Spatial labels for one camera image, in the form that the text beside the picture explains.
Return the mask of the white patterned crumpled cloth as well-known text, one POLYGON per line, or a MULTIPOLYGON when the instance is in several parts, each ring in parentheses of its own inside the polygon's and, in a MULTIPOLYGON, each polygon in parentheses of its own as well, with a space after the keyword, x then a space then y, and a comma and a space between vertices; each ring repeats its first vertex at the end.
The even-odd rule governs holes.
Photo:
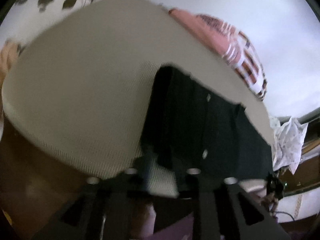
POLYGON ((272 148, 272 165, 274 172, 287 168, 295 174, 302 156, 302 147, 308 129, 308 123, 301 124, 297 118, 280 124, 275 116, 269 116, 270 127, 273 131, 274 143, 272 148))

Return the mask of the beige mattress cover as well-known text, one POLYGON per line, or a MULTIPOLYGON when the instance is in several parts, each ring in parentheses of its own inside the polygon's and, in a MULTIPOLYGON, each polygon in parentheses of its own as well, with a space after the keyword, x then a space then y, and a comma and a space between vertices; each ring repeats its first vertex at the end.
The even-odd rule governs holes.
POLYGON ((150 157, 148 192, 175 198, 174 173, 140 145, 163 66, 242 105, 272 145, 265 105, 222 59, 147 0, 102 0, 38 36, 4 80, 4 115, 41 151, 90 176, 113 178, 150 157))

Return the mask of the black pants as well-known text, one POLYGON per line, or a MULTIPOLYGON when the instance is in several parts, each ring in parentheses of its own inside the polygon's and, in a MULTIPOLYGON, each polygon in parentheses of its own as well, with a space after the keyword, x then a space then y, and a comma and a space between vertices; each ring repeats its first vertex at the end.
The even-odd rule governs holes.
POLYGON ((182 197, 190 194, 189 169, 200 171, 207 190, 228 177, 266 179, 273 171, 271 146, 245 108, 173 66, 155 75, 140 145, 174 173, 182 197))

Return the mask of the floral white pillow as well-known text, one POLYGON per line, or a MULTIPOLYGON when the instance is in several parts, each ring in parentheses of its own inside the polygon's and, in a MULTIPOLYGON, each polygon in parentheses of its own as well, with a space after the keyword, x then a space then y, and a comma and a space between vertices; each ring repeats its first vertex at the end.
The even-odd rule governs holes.
POLYGON ((1 23, 1 79, 37 36, 96 1, 99 0, 16 0, 1 23))

